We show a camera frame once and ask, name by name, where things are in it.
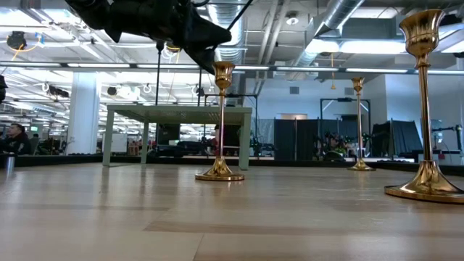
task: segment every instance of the wooden floor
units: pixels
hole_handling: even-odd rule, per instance
[[[0,260],[464,260],[464,206],[384,194],[413,173],[253,167],[243,182],[195,181],[205,170],[1,174]]]

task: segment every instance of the brass candlestick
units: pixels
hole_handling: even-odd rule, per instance
[[[216,156],[215,163],[212,168],[203,174],[196,174],[195,179],[203,181],[241,181],[245,179],[242,174],[235,174],[227,167],[223,156],[223,142],[224,142],[224,96],[225,90],[231,85],[232,70],[235,65],[230,62],[215,62],[213,64],[215,69],[215,82],[219,88],[219,113],[220,113],[220,126],[219,126],[219,156]]]
[[[357,142],[359,144],[360,155],[357,158],[356,164],[349,167],[348,170],[355,171],[374,171],[376,169],[367,166],[363,160],[363,131],[361,125],[361,90],[363,89],[364,77],[356,77],[351,79],[353,88],[355,88],[357,96]]]
[[[411,181],[400,186],[386,186],[385,193],[408,199],[464,204],[464,191],[452,185],[432,159],[428,112],[428,55],[438,46],[438,27],[443,16],[441,10],[428,10],[414,14],[399,24],[405,34],[407,52],[417,59],[415,68],[419,70],[424,161],[420,163],[419,171]]]

